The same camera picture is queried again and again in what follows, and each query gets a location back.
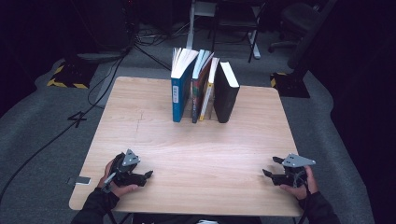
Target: office chair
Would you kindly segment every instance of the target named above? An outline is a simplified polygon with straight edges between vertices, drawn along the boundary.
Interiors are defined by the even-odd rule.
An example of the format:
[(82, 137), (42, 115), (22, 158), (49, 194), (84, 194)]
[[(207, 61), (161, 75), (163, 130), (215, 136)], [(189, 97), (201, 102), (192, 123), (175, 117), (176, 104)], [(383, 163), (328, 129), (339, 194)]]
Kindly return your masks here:
[[(264, 3), (265, 0), (218, 0), (212, 27), (212, 52), (215, 51), (215, 44), (243, 45), (242, 41), (247, 39), (250, 46), (250, 56), (248, 58), (250, 63), (254, 46), (256, 45), (260, 15), (263, 12)], [(254, 7), (259, 8), (257, 13), (255, 13)], [(245, 32), (245, 35), (239, 41), (221, 42), (216, 39), (220, 29), (232, 32)]]
[(281, 42), (272, 43), (268, 48), (274, 52), (276, 48), (293, 48), (298, 45), (302, 38), (313, 27), (319, 17), (320, 5), (309, 6), (303, 2), (297, 2), (285, 7), (280, 14), (282, 34)]
[(292, 68), (293, 71), (290, 74), (273, 73), (270, 76), (271, 86), (277, 89), (280, 96), (310, 97), (303, 78), (315, 57), (320, 53), (326, 53), (322, 52), (321, 48), (323, 44), (329, 43), (330, 34), (326, 26), (322, 27), (322, 25), (326, 24), (326, 20), (336, 3), (337, 0), (328, 0), (312, 27), (289, 57), (288, 67)]

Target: cable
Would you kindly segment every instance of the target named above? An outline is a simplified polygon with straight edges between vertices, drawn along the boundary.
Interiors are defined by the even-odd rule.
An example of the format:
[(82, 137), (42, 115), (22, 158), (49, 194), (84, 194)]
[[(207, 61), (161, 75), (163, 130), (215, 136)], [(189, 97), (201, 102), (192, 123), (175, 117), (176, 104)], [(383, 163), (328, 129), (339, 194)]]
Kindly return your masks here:
[(74, 0), (70, 0), (70, 2), (72, 3), (73, 8), (74, 8), (75, 11), (77, 12), (78, 17), (80, 18), (81, 23), (83, 24), (85, 30), (87, 31), (87, 33), (90, 35), (90, 37), (93, 39), (93, 41), (94, 41), (98, 46), (100, 46), (100, 47), (102, 47), (102, 48), (104, 48), (104, 49), (111, 50), (111, 51), (114, 51), (114, 50), (120, 51), (120, 55), (118, 55), (118, 56), (103, 57), (103, 58), (94, 58), (94, 59), (84, 58), (84, 57), (81, 57), (81, 56), (78, 55), (78, 57), (79, 57), (84, 63), (109, 63), (109, 62), (113, 62), (113, 61), (119, 60), (119, 59), (125, 57), (125, 56), (129, 53), (130, 49), (131, 49), (132, 46), (134, 45), (134, 44), (133, 44), (133, 43), (134, 43), (134, 39), (133, 39), (133, 38), (130, 39), (130, 42), (129, 42), (128, 45), (125, 46), (124, 48), (121, 48), (121, 47), (119, 47), (119, 46), (114, 46), (114, 45), (104, 45), (104, 44), (100, 43), (100, 42), (96, 39), (96, 37), (93, 35), (93, 33), (91, 32), (91, 30), (89, 29), (89, 27), (88, 27), (88, 25), (87, 25), (87, 22), (84, 21), (84, 19), (83, 19), (81, 13), (79, 12), (79, 10), (78, 10), (78, 8), (77, 8), (77, 6), (76, 6)]
[[(198, 20), (200, 19), (201, 16), (196, 17), (194, 20)], [(139, 33), (136, 36), (136, 44), (142, 45), (142, 46), (157, 46), (159, 44), (161, 44), (163, 41), (165, 40), (169, 40), (169, 39), (176, 39), (181, 37), (182, 35), (187, 35), (187, 33), (181, 33), (181, 31), (185, 30), (188, 26), (190, 25), (190, 22), (185, 23), (184, 25), (182, 25), (180, 28), (176, 29), (171, 35), (161, 35), (161, 34), (154, 34), (151, 29), (146, 29), (144, 30), (144, 36), (139, 36), (139, 33), (141, 33), (141, 30), (139, 31)], [(141, 39), (142, 38), (153, 38), (153, 40), (151, 42), (143, 42)]]
[(154, 60), (156, 63), (162, 65), (162, 66), (163, 66), (164, 68), (166, 68), (167, 70), (169, 70), (169, 71), (172, 70), (171, 65), (169, 65), (169, 64), (167, 64), (167, 63), (164, 63), (164, 62), (160, 61), (159, 59), (155, 58), (154, 56), (152, 56), (152, 55), (146, 53), (144, 50), (142, 50), (141, 48), (139, 48), (137, 45), (134, 45), (134, 47), (135, 47), (137, 50), (139, 50), (140, 52), (142, 52), (142, 53), (146, 54), (147, 56), (149, 56), (150, 59)]
[(91, 93), (93, 92), (93, 90), (96, 88), (96, 87), (98, 87), (99, 86), (99, 84), (101, 84), (103, 81), (105, 81), (105, 79), (106, 78), (108, 78), (108, 76), (110, 76), (110, 74), (111, 74), (111, 71), (113, 70), (113, 67), (114, 67), (114, 65), (117, 63), (117, 61), (115, 61), (114, 63), (113, 63), (113, 65), (111, 65), (111, 67), (110, 67), (110, 71), (108, 71), (108, 74), (104, 77), (104, 78), (102, 78), (91, 90), (90, 90), (90, 92), (88, 93), (88, 103), (90, 104), (90, 105), (94, 105), (94, 103), (91, 103), (91, 100), (90, 100), (90, 95), (91, 95)]
[(3, 201), (3, 197), (4, 194), (6, 193), (6, 190), (8, 188), (8, 186), (10, 185), (10, 183), (12, 182), (12, 180), (15, 178), (15, 176), (17, 176), (17, 174), (26, 166), (26, 164), (28, 164), (38, 153), (40, 153), (41, 151), (43, 151), (46, 147), (48, 147), (50, 144), (52, 144), (54, 141), (56, 141), (59, 137), (61, 137), (64, 133), (66, 133), (71, 127), (73, 127), (77, 122), (80, 122), (81, 119), (87, 115), (94, 107), (96, 107), (96, 105), (102, 100), (103, 97), (105, 97), (108, 89), (111, 86), (111, 83), (114, 80), (114, 77), (117, 73), (117, 70), (122, 62), (122, 60), (124, 59), (124, 57), (121, 58), (121, 60), (119, 60), (116, 69), (114, 70), (113, 73), (113, 77), (111, 78), (111, 81), (109, 83), (109, 85), (107, 86), (105, 92), (102, 94), (102, 96), (87, 110), (87, 112), (82, 112), (82, 115), (74, 120), (69, 126), (67, 126), (63, 131), (61, 131), (60, 133), (58, 133), (55, 137), (53, 137), (51, 140), (49, 140), (49, 142), (44, 145), (43, 147), (41, 147), (37, 152), (35, 152), (29, 159), (27, 159), (23, 165), (20, 166), (20, 168), (18, 168), (18, 170), (11, 176), (11, 178), (7, 181), (7, 183), (5, 184), (5, 186), (3, 187), (1, 194), (0, 194), (0, 208), (1, 208), (1, 202)]
[(309, 191), (308, 183), (303, 181), (303, 184), (304, 184), (305, 189), (306, 189), (306, 198), (305, 198), (305, 202), (304, 202), (304, 212), (303, 212), (303, 215), (301, 216), (300, 221), (298, 222), (298, 224), (303, 224), (304, 223), (305, 218), (307, 216), (307, 211), (306, 210), (308, 208), (309, 200), (311, 198), (311, 191)]

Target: wooden table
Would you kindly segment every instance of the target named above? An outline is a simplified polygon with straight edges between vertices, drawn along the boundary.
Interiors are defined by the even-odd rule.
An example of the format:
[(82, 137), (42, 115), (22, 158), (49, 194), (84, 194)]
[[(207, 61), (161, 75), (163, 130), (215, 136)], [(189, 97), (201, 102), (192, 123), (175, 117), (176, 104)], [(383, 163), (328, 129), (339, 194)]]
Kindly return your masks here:
[(106, 164), (130, 148), (153, 170), (145, 187), (121, 198), (115, 211), (297, 217), (296, 200), (262, 168), (283, 174), (273, 156), (297, 153), (278, 93), (242, 86), (228, 123), (172, 121), (170, 80), (119, 77), (106, 104), (70, 207), (79, 210)]

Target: book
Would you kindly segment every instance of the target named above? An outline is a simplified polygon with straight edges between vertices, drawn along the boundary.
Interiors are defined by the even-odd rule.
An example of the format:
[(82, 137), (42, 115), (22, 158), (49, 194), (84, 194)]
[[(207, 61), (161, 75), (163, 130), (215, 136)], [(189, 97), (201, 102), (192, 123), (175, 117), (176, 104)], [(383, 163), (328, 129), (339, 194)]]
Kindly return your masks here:
[(233, 112), (233, 106), (239, 92), (239, 84), (230, 63), (219, 64), (220, 67), (215, 76), (215, 101), (213, 106), (218, 121), (226, 123)]
[(209, 68), (213, 53), (209, 50), (201, 49), (197, 56), (197, 60), (194, 66), (194, 72), (192, 73), (191, 85), (191, 118), (192, 123), (196, 123), (201, 111), (202, 100), (204, 98), (205, 84), (209, 74)]
[(180, 122), (185, 105), (190, 98), (191, 78), (198, 51), (174, 48), (171, 71), (172, 117)]
[(213, 106), (213, 104), (210, 104), (210, 101), (213, 101), (213, 96), (214, 96), (213, 89), (214, 89), (215, 75), (216, 75), (216, 70), (218, 68), (218, 64), (219, 64), (219, 58), (213, 57), (212, 62), (210, 64), (209, 76), (207, 78), (207, 82), (204, 89), (204, 100), (202, 102), (199, 120), (204, 120), (205, 114), (212, 112), (211, 108), (208, 108), (208, 106), (211, 105)]

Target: yellow and black tape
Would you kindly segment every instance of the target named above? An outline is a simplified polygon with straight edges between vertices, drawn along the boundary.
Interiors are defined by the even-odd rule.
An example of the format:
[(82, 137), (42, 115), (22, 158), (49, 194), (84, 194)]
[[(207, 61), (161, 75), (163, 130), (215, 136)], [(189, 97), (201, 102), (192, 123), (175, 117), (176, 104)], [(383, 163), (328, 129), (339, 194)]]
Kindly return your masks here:
[(88, 89), (96, 68), (97, 64), (84, 64), (84, 67), (77, 69), (63, 62), (55, 70), (47, 86)]
[(271, 81), (271, 87), (277, 89), (276, 87), (276, 76), (281, 75), (281, 76), (286, 76), (286, 73), (273, 73), (270, 76), (270, 81)]

